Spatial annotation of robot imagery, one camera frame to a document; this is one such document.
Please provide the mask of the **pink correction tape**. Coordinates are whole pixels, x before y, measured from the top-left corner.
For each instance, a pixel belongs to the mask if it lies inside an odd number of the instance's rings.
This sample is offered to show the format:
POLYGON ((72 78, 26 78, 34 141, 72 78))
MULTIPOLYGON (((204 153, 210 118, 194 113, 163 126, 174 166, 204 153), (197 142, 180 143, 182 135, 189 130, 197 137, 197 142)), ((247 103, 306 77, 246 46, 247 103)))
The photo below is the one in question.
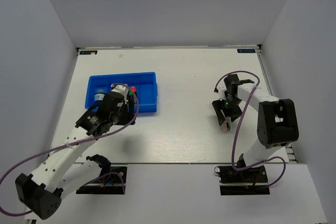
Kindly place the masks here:
POLYGON ((224 121, 221 125, 220 125, 221 130, 223 130, 224 132, 226 131, 230 131, 230 124, 227 121, 224 121))

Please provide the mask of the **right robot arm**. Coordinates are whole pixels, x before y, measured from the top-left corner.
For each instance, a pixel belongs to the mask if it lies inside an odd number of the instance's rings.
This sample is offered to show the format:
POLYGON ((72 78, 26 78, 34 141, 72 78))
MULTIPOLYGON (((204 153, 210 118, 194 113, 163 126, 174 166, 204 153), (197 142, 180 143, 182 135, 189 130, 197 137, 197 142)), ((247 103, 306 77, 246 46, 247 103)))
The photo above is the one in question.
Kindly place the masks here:
POLYGON ((218 99, 212 102, 218 124, 230 130, 230 124, 237 121, 234 135, 231 165, 238 177, 247 182, 256 175, 255 167, 275 159, 274 153, 299 138, 295 104, 291 99, 272 96, 260 87, 260 79, 240 79, 234 71, 220 78, 223 87, 215 85, 218 99), (235 161, 235 150, 247 109, 257 112, 257 139, 252 147, 235 161))

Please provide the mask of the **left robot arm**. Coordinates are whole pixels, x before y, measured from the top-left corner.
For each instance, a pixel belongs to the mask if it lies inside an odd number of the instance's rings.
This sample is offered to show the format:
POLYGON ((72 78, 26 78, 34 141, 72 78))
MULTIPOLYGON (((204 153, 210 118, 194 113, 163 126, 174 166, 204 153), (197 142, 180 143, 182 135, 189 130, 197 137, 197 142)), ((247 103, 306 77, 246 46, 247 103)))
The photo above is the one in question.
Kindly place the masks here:
POLYGON ((61 202, 73 191, 92 182, 104 182, 114 173, 111 162, 95 154, 70 171, 74 162, 98 139, 112 135, 114 125, 124 129, 135 123, 139 101, 131 91, 107 93, 102 102, 91 106, 75 123, 64 145, 50 150, 50 155, 28 175, 15 180, 18 198, 40 219, 50 218, 61 202))

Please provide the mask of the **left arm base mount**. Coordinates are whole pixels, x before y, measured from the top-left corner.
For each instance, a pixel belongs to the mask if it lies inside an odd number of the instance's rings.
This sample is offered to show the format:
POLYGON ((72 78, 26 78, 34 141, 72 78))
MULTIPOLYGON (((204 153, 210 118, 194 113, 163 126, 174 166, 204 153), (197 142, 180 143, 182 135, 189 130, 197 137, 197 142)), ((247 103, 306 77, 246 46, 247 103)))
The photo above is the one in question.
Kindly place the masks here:
POLYGON ((127 182, 127 167, 113 166, 102 155, 87 156, 86 161, 99 165, 100 174, 97 179, 86 183, 76 190, 77 195, 124 195, 127 182))

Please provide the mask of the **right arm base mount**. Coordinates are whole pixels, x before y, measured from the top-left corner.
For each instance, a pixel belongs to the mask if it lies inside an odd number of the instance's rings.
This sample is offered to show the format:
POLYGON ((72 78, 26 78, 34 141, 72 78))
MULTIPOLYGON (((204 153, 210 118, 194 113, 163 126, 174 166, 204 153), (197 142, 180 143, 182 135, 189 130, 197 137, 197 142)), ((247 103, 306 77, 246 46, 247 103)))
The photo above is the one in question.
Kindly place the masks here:
POLYGON ((236 171, 231 166, 216 166, 221 196, 269 195, 268 177, 264 166, 236 171))

